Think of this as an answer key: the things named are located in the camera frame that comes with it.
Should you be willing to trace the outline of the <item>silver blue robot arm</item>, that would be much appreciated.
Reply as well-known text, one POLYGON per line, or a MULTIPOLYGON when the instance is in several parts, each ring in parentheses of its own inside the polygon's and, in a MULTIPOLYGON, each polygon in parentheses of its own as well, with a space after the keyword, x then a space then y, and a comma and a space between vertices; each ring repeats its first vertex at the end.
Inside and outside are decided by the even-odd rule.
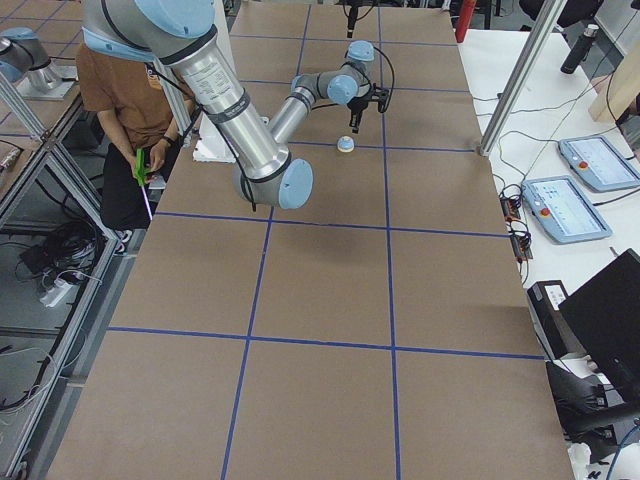
POLYGON ((314 174, 307 161, 291 155, 288 139, 317 101, 352 106, 373 91, 374 47, 354 41, 338 70, 296 77, 280 110, 265 123, 217 45, 213 2, 87 1, 83 8, 90 49, 139 62, 159 60, 181 75, 229 141, 237 156, 235 189, 253 204, 303 206, 314 174))

